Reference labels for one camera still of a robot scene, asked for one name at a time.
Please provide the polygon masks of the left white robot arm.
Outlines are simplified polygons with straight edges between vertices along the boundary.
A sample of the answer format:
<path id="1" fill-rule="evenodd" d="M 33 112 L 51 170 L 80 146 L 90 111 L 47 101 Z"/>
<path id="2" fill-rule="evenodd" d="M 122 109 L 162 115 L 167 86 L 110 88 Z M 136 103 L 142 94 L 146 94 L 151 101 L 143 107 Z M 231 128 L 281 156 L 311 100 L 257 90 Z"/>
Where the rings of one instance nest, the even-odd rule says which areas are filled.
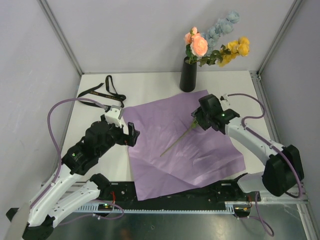
<path id="1" fill-rule="evenodd" d="M 133 147 L 140 135 L 132 122 L 123 126 L 107 120 L 94 122 L 85 135 L 70 147 L 53 176 L 29 203 L 11 208 L 6 213 L 10 221 L 6 240 L 46 240 L 62 220 L 74 210 L 92 201 L 103 201 L 110 196 L 111 183 L 96 173 L 77 191 L 64 197 L 64 193 L 80 180 L 99 158 L 114 145 Z"/>

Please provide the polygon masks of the yellow artificial flower stem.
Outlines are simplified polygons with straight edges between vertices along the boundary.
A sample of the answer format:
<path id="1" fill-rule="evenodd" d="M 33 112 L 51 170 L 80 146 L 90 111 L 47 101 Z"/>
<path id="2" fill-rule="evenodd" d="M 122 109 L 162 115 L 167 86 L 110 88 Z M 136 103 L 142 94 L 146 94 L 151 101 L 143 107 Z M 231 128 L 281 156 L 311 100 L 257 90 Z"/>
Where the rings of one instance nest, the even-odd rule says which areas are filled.
<path id="1" fill-rule="evenodd" d="M 203 56 L 198 62 L 199 66 L 218 65 L 224 67 L 237 57 L 247 57 L 250 53 L 250 40 L 242 36 L 238 40 L 230 41 L 227 45 L 221 45 L 220 49 L 214 49 Z"/>

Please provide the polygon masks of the pink paper flower bouquet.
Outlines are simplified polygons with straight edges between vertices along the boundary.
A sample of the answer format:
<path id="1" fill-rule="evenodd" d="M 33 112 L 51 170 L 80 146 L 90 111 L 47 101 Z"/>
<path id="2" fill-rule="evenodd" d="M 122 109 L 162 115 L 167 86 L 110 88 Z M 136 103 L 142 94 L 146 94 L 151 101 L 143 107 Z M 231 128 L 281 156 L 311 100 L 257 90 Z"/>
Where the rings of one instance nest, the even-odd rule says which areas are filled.
<path id="1" fill-rule="evenodd" d="M 245 170 L 243 154 L 227 135 L 201 127 L 160 157 L 190 127 L 191 113 L 207 94 L 180 93 L 124 109 L 124 121 L 140 131 L 135 146 L 128 149 L 138 200 L 202 188 Z"/>

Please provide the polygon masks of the blue artificial flower stem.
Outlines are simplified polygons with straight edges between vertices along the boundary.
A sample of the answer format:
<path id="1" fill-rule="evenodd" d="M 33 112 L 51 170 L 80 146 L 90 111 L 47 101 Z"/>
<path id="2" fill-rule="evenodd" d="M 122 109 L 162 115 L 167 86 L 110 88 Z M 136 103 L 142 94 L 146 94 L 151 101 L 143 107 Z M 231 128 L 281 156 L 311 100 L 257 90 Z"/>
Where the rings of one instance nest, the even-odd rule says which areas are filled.
<path id="1" fill-rule="evenodd" d="M 240 14 L 236 10 L 232 10 L 225 18 L 219 18 L 206 32 L 202 32 L 200 35 L 207 41 L 207 53 L 213 51 L 220 37 L 230 34 L 234 30 L 234 24 L 239 21 Z"/>

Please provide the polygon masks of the pale pink flower stem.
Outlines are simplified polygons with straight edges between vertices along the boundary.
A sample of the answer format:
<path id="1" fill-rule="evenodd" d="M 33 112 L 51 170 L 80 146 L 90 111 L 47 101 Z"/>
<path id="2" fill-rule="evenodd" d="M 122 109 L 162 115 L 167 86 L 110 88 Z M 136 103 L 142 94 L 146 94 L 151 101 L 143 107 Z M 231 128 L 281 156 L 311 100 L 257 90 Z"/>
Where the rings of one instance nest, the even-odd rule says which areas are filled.
<path id="1" fill-rule="evenodd" d="M 173 142 L 161 155 L 164 156 L 170 149 L 172 149 L 178 142 L 180 142 L 191 130 L 195 129 L 198 125 L 198 121 L 194 118 L 191 122 L 190 127 L 175 141 Z"/>

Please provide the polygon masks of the pink rose flower stem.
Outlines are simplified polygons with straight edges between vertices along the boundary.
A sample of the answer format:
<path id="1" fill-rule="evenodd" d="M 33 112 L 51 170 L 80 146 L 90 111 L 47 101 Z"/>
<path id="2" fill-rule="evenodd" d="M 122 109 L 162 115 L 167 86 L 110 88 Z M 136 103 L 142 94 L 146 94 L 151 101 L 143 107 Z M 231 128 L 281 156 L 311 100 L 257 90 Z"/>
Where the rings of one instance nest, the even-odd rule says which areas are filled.
<path id="1" fill-rule="evenodd" d="M 187 62 L 190 65 L 198 62 L 208 51 L 207 40 L 202 37 L 195 26 L 184 36 L 184 42 Z"/>

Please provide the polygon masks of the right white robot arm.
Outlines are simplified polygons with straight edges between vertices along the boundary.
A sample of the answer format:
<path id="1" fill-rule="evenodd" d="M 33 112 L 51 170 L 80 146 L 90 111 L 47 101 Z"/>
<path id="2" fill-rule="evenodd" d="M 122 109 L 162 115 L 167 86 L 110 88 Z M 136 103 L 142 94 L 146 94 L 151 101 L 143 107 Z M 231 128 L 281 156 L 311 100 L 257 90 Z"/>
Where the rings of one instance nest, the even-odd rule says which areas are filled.
<path id="1" fill-rule="evenodd" d="M 301 198 L 304 172 L 299 150 L 293 145 L 284 146 L 263 137 L 246 124 L 248 116 L 241 117 L 230 108 L 224 110 L 221 102 L 228 97 L 206 95 L 198 100 L 199 107 L 191 115 L 194 123 L 203 130 L 212 128 L 235 139 L 264 165 L 262 172 L 238 177 L 237 184 L 230 188 L 231 196 L 242 201 L 250 192 L 267 190 L 276 197 L 286 194 L 295 199 Z"/>

